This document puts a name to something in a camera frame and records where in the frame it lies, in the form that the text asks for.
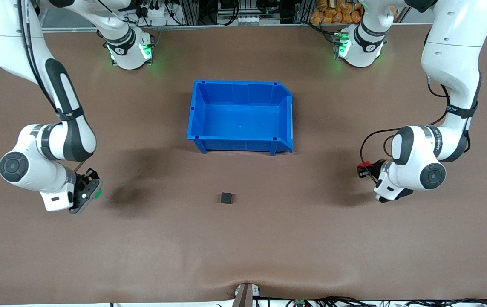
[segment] black strap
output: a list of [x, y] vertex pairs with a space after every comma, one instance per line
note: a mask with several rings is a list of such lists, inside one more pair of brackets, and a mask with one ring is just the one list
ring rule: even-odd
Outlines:
[[360, 36], [358, 29], [359, 28], [355, 28], [353, 35], [355, 38], [355, 42], [357, 43], [357, 45], [363, 48], [364, 52], [366, 53], [374, 52], [383, 43], [383, 39], [380, 39], [375, 43], [365, 40], [362, 36]]
[[69, 113], [56, 112], [56, 116], [58, 116], [58, 118], [61, 121], [74, 120], [74, 119], [76, 119], [77, 117], [79, 117], [81, 115], [84, 115], [84, 110], [82, 110], [82, 107], [79, 107], [78, 109], [73, 110], [73, 111], [71, 111]]
[[476, 109], [478, 106], [476, 105], [474, 109], [461, 109], [460, 107], [456, 107], [455, 105], [446, 105], [446, 111], [448, 113], [452, 113], [455, 115], [461, 116], [462, 119], [467, 119], [469, 117], [473, 117]]
[[51, 161], [58, 160], [56, 159], [56, 157], [54, 157], [52, 151], [50, 150], [50, 133], [52, 132], [52, 129], [54, 129], [54, 127], [56, 127], [57, 125], [58, 124], [51, 124], [44, 128], [40, 141], [40, 149], [43, 153], [43, 156]]

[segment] wires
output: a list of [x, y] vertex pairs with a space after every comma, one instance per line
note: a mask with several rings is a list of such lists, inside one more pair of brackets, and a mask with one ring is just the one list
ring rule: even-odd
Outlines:
[[268, 9], [266, 6], [266, 0], [256, 0], [256, 9], [261, 11], [263, 14], [276, 14], [279, 12], [281, 2], [279, 2], [278, 7], [274, 9]]
[[26, 10], [27, 12], [27, 7], [23, 7], [22, 0], [17, 0], [17, 5], [18, 5], [18, 19], [20, 22], [20, 30], [22, 34], [22, 42], [23, 42], [23, 48], [26, 51], [26, 56], [27, 56], [27, 62], [29, 63], [29, 68], [31, 69], [31, 72], [33, 73], [33, 76], [35, 77], [35, 81], [37, 81], [37, 84], [39, 85], [41, 91], [43, 91], [43, 94], [45, 95], [46, 99], [48, 99], [48, 102], [54, 109], [54, 111], [58, 111], [56, 109], [56, 105], [54, 101], [52, 101], [52, 98], [48, 94], [46, 87], [43, 84], [43, 80], [41, 80], [41, 77], [39, 75], [39, 69], [37, 68], [37, 62], [35, 62], [35, 55], [33, 54], [33, 45], [32, 45], [32, 38], [31, 38], [31, 27], [29, 25], [29, 17], [26, 20], [26, 26], [24, 26], [24, 21], [23, 21], [23, 10]]
[[479, 303], [487, 306], [487, 301], [476, 298], [466, 298], [459, 301], [409, 301], [405, 305], [421, 305], [425, 307], [451, 307], [459, 303]]
[[175, 21], [175, 23], [177, 23], [177, 25], [182, 26], [183, 24], [179, 21], [179, 19], [177, 19], [177, 17], [175, 17], [175, 10], [173, 8], [173, 2], [171, 2], [171, 0], [164, 0], [164, 5], [166, 6], [167, 13], [171, 17], [171, 19], [173, 19], [173, 21]]
[[350, 297], [325, 297], [323, 299], [317, 300], [316, 303], [318, 303], [319, 301], [325, 303], [327, 307], [338, 307], [336, 305], [336, 303], [338, 302], [344, 303], [351, 307], [376, 307], [374, 305], [370, 305]]
[[[218, 11], [218, 8], [214, 8], [214, 10], [211, 9], [212, 8], [212, 4], [214, 4], [214, 1], [216, 1], [216, 0], [209, 0], [207, 2], [207, 16], [209, 17], [209, 19], [210, 19], [210, 21], [211, 21], [212, 24], [214, 24], [214, 25], [220, 25], [219, 23], [217, 23], [214, 20], [213, 16], [211, 16], [212, 11], [213, 12], [214, 11]], [[232, 16], [230, 17], [230, 20], [228, 20], [228, 23], [224, 23], [224, 25], [220, 25], [220, 26], [225, 26], [226, 27], [226, 26], [231, 25], [238, 18], [238, 14], [239, 14], [239, 2], [236, 3], [236, 6], [234, 7], [233, 12], [232, 12]]]
[[370, 171], [368, 170], [368, 167], [366, 166], [366, 163], [364, 163], [364, 158], [363, 158], [363, 148], [364, 148], [364, 144], [366, 144], [366, 141], [371, 137], [371, 136], [374, 136], [378, 133], [384, 133], [384, 132], [393, 132], [393, 131], [399, 131], [400, 128], [393, 128], [393, 129], [385, 129], [385, 130], [378, 130], [378, 131], [374, 131], [372, 132], [371, 134], [367, 135], [366, 138], [364, 138], [364, 141], [363, 143], [360, 145], [360, 149], [359, 149], [359, 156], [360, 156], [360, 161], [362, 162], [362, 164], [364, 165], [364, 169], [366, 170], [366, 172], [368, 174], [370, 174], [370, 178], [372, 179], [372, 181], [374, 181], [374, 184], [377, 183], [376, 181], [376, 178], [374, 178], [374, 176], [372, 176], [372, 173], [370, 173]]
[[318, 31], [320, 33], [323, 34], [323, 37], [325, 37], [325, 39], [329, 42], [329, 43], [332, 43], [333, 45], [340, 45], [340, 43], [335, 43], [334, 41], [332, 41], [331, 39], [329, 39], [328, 35], [330, 36], [333, 36], [334, 35], [334, 32], [331, 32], [331, 31], [327, 31], [325, 29], [323, 29], [323, 27], [321, 26], [321, 24], [319, 24], [319, 27], [315, 26], [313, 23], [308, 23], [307, 21], [302, 21], [300, 22], [302, 23], [303, 25], [308, 25], [310, 26], [312, 29], [314, 29], [315, 31]]
[[160, 33], [158, 33], [158, 39], [156, 41], [154, 41], [154, 46], [158, 46], [158, 44], [160, 43], [160, 38], [162, 37], [162, 33], [164, 32], [164, 27], [161, 27], [160, 28]]

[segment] white robotic arm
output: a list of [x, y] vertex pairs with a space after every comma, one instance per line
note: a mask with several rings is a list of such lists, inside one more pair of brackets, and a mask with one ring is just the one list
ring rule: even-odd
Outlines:
[[151, 36], [139, 27], [130, 27], [113, 10], [126, 8], [131, 0], [49, 0], [58, 8], [81, 15], [97, 27], [118, 66], [140, 68], [152, 60]]
[[[374, 191], [382, 202], [413, 190], [439, 187], [446, 178], [440, 162], [454, 161], [465, 152], [470, 121], [478, 106], [478, 57], [487, 36], [487, 0], [438, 0], [431, 4], [435, 21], [423, 49], [422, 66], [432, 80], [447, 88], [450, 103], [442, 125], [401, 128], [392, 141], [393, 159], [369, 166], [366, 172], [377, 178]], [[348, 52], [349, 58], [359, 58], [362, 50]], [[374, 60], [369, 55], [362, 58], [366, 63]]]

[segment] green led light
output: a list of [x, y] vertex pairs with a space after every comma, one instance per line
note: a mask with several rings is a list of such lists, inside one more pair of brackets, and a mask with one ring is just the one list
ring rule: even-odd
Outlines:
[[111, 54], [111, 58], [113, 61], [115, 61], [115, 56], [113, 56], [112, 54], [112, 50], [111, 50], [111, 47], [109, 47], [109, 45], [107, 45], [107, 50], [109, 51], [109, 53]]
[[338, 52], [339, 56], [346, 56], [347, 55], [347, 50], [349, 50], [349, 47], [351, 46], [351, 40], [347, 39], [347, 41], [340, 46], [340, 51]]
[[101, 195], [102, 192], [103, 192], [103, 190], [101, 190], [101, 189], [98, 190], [98, 192], [94, 195], [94, 198], [95, 199], [98, 198]]
[[149, 45], [139, 45], [144, 58], [149, 59], [151, 57], [150, 46]]

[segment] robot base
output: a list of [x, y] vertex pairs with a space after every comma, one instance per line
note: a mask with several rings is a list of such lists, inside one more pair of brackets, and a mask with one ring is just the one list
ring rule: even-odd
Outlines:
[[150, 33], [144, 32], [142, 29], [136, 31], [138, 31], [138, 33], [140, 31], [141, 38], [139, 39], [139, 43], [135, 43], [126, 55], [115, 54], [109, 48], [109, 45], [104, 45], [105, 49], [107, 49], [111, 55], [113, 66], [120, 66], [125, 70], [136, 70], [143, 65], [152, 64], [155, 45], [154, 37], [150, 35]]
[[348, 38], [345, 43], [345, 49], [342, 52], [337, 50], [336, 46], [334, 48], [334, 55], [336, 59], [345, 60], [348, 64], [355, 67], [366, 67], [370, 66], [374, 60], [380, 56], [381, 49], [384, 42], [382, 42], [378, 47], [375, 45], [369, 45], [366, 47], [366, 51], [356, 43], [354, 33], [358, 25], [350, 25], [349, 27], [340, 30], [342, 33], [347, 33]]

